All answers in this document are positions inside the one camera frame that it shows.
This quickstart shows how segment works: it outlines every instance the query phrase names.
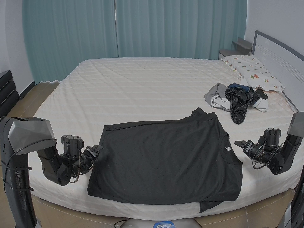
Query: pillow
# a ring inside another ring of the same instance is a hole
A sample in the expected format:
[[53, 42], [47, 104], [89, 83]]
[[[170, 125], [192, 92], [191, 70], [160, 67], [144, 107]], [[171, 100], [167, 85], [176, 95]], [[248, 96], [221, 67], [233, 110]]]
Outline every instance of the pillow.
[[226, 56], [220, 60], [231, 67], [241, 78], [246, 79], [252, 88], [261, 87], [264, 91], [275, 90], [279, 92], [285, 88], [254, 55]]

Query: nightstand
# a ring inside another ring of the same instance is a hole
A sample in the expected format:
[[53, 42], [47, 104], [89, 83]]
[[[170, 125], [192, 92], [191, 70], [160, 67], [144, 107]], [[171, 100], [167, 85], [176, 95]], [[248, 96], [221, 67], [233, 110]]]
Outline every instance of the nightstand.
[[238, 41], [233, 41], [233, 45], [235, 50], [229, 50], [229, 49], [220, 49], [219, 50], [219, 59], [226, 57], [226, 56], [232, 56], [232, 55], [248, 55], [249, 52], [252, 50], [252, 43], [249, 41], [246, 41], [242, 38], [238, 38]]

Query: black t-shirt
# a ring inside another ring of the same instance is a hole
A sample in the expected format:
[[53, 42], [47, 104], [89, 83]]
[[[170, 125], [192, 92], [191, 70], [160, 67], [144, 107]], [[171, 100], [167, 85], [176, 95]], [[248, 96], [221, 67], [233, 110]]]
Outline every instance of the black t-shirt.
[[105, 125], [108, 152], [94, 163], [88, 194], [134, 204], [200, 203], [200, 212], [235, 201], [236, 157], [216, 114], [200, 108], [181, 120]]

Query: round blue logo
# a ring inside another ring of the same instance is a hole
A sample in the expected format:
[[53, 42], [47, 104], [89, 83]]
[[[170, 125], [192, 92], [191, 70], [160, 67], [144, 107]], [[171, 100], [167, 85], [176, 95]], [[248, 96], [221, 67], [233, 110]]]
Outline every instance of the round blue logo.
[[154, 224], [153, 228], [176, 228], [172, 221], [162, 221]]

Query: tile floor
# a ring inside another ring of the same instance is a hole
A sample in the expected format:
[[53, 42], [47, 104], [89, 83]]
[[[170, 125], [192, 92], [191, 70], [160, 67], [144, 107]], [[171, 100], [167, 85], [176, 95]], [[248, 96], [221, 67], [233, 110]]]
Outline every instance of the tile floor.
[[[8, 116], [34, 116], [42, 102], [53, 92], [58, 84], [58, 82], [48, 82], [36, 85], [15, 105]], [[265, 226], [275, 228], [293, 196], [294, 190], [289, 189], [286, 192], [247, 207], [223, 214], [199, 217], [196, 220], [203, 228], [263, 228]], [[92, 215], [74, 211], [36, 196], [32, 198], [36, 215], [41, 220], [43, 228], [112, 228], [115, 222], [123, 219], [121, 217]], [[3, 228], [13, 228], [15, 226], [6, 195], [1, 187], [0, 223]]]

